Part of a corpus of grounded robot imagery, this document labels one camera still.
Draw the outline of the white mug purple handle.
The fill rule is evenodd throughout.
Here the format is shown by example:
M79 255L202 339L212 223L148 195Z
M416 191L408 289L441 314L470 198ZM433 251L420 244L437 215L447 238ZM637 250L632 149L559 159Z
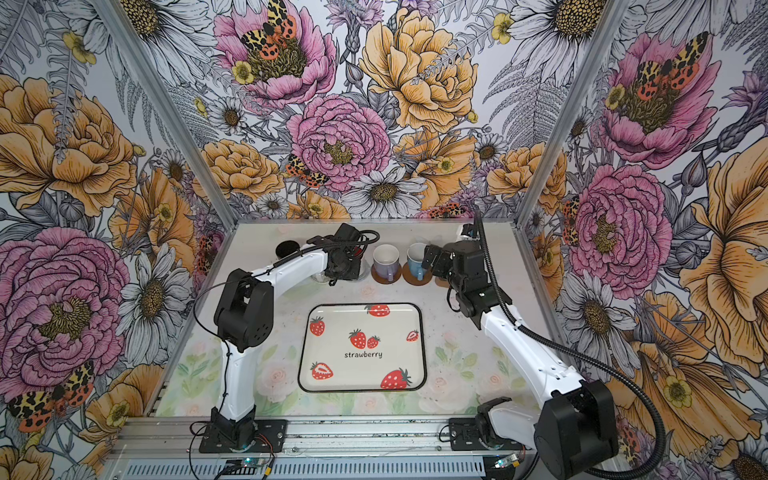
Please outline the white mug purple handle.
M400 264L400 252L394 245L381 244L374 249L372 259L373 265L375 263L382 265L390 265L393 263Z

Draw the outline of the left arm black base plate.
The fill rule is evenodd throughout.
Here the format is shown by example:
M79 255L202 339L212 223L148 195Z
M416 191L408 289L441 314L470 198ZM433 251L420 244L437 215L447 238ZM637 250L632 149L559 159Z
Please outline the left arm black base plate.
M286 420L221 420L205 427L200 453L279 453L286 438Z

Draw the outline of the white mug blue handle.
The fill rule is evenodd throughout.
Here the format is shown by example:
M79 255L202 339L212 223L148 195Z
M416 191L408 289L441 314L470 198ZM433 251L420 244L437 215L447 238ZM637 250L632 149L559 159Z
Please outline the white mug blue handle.
M423 277L426 273L421 266L424 254L424 248L427 244L423 242L416 242L410 245L407 251L407 264L411 273L419 278Z

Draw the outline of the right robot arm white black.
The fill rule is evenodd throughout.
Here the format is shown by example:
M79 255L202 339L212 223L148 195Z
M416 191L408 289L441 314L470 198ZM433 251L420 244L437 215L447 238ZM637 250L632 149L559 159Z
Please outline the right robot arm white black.
M545 342L532 337L511 298L494 282L487 253L475 240L429 245L422 266L455 292L459 311L490 338L524 378L539 406L508 397L483 403L475 424L480 442L530 447L557 479L569 479L618 453L614 403L608 389L588 383Z

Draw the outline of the scratched dark brown wooden coaster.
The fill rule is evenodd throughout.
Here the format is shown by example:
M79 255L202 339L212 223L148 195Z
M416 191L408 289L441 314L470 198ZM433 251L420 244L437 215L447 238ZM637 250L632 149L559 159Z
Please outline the scratched dark brown wooden coaster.
M402 276L402 266L399 263L382 265L375 263L371 268L372 278L380 284L390 285L397 282Z

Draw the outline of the black mug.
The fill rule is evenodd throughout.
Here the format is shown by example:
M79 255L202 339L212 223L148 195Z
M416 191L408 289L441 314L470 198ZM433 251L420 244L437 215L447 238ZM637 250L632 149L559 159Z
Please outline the black mug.
M301 245L295 240L285 240L280 242L275 248L275 255L278 260L285 259L298 252Z

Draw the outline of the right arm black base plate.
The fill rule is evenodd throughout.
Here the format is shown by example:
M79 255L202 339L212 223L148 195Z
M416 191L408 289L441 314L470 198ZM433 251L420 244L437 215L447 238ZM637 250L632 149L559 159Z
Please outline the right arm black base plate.
M453 451L521 451L524 448L519 442L498 436L492 429L490 421L481 415L473 418L450 418L448 435Z

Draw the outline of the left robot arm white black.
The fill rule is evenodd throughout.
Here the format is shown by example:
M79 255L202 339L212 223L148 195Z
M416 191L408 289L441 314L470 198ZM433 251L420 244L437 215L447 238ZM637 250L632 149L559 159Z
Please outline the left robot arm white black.
M230 272L213 315L224 365L206 446L242 452L256 442L269 444L256 419L254 382L256 349L273 331L276 301L315 275L323 275L332 285L358 279L366 248L379 239L376 231L343 223L335 234L314 236L271 265Z

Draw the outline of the plain brown wooden coaster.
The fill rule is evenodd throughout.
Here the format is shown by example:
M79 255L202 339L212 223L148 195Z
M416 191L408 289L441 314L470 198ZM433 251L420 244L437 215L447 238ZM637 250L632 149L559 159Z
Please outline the plain brown wooden coaster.
M431 282L433 276L431 273L426 272L423 274L422 278L419 278L418 276L414 276L410 268L407 265L404 265L401 270L403 279L412 286L424 286Z

